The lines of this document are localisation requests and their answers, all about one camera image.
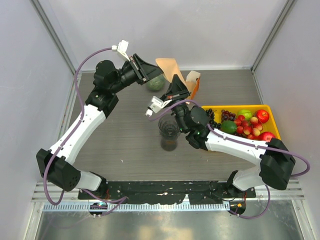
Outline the brown paper coffee filter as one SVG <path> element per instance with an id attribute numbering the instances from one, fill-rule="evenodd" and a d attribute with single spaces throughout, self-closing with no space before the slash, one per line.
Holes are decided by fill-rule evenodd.
<path id="1" fill-rule="evenodd" d="M 163 71 L 163 75 L 169 83 L 172 83 L 174 75 L 177 75 L 180 82 L 186 86 L 185 79 L 175 58 L 156 58 L 155 62 L 156 65 Z"/>

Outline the glass coffee carafe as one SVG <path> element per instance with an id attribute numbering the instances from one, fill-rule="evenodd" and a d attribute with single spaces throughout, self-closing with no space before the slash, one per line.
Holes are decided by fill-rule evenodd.
<path id="1" fill-rule="evenodd" d="M 178 146 L 178 137 L 180 136 L 179 133 L 168 135 L 168 134 L 161 134 L 160 146 L 163 150 L 167 152 L 174 151 Z"/>

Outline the yellow plastic fruit tray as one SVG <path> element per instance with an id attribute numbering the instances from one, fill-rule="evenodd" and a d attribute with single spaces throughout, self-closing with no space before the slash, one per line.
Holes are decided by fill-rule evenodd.
<path id="1" fill-rule="evenodd" d="M 221 110 L 228 110 L 236 114 L 238 118 L 238 111 L 242 109 L 250 110 L 255 117 L 257 110 L 266 110 L 269 113 L 269 121 L 262 124 L 263 132 L 271 132 L 276 136 L 276 139 L 281 139 L 276 121 L 274 119 L 271 108 L 265 104 L 256 105 L 204 105 L 204 110 L 213 109 L 215 111 L 215 121 L 221 122 Z M 211 129 L 208 136 L 205 137 L 204 146 L 207 151 L 222 152 L 234 156 L 259 156 L 266 150 L 264 149 L 268 145 L 268 142 L 258 139 L 248 139 L 234 134 L 228 134 L 220 129 Z"/>

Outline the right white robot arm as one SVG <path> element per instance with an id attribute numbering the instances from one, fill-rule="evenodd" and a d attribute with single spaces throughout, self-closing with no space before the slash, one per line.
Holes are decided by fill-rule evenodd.
<path id="1" fill-rule="evenodd" d="M 280 139 L 245 139 L 212 129 L 210 118 L 202 107 L 187 106 L 189 95 L 186 85 L 174 74 L 167 92 L 161 97 L 161 100 L 169 101 L 167 107 L 172 109 L 188 143 L 195 149 L 222 152 L 254 164 L 247 170 L 231 173 L 226 183 L 230 196 L 238 197 L 244 191 L 262 185 L 280 191 L 287 188 L 296 161 Z"/>

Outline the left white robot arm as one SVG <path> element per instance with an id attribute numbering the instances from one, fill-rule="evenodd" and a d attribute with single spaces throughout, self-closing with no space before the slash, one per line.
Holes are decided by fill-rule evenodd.
<path id="1" fill-rule="evenodd" d="M 145 62 L 137 54 L 129 57 L 119 69 L 110 60 L 99 62 L 93 76 L 94 88 L 79 116 L 58 142 L 48 150 L 41 148 L 36 154 L 43 179 L 66 192 L 86 189 L 94 198 L 102 199 L 107 193 L 106 179 L 96 173 L 76 169 L 73 165 L 77 155 L 115 108 L 119 101 L 118 92 L 133 83 L 143 85 L 161 74 L 160 67 Z"/>

